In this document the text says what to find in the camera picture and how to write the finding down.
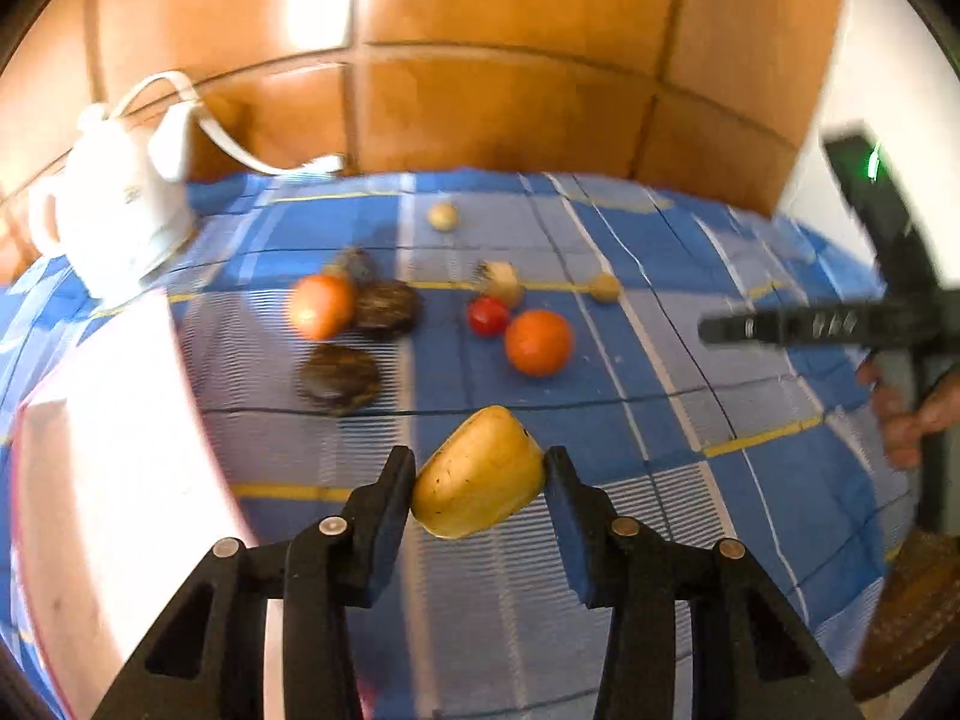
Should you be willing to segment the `person right hand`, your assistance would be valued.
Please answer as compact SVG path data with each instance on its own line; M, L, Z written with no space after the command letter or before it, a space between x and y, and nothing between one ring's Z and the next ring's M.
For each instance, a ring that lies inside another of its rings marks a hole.
M878 419L885 455L898 470L912 470L921 463L921 439L957 426L960 416L960 379L950 371L923 401L918 410L903 405L896 388L882 382L880 369L867 358L857 369L857 380L872 388L871 406Z

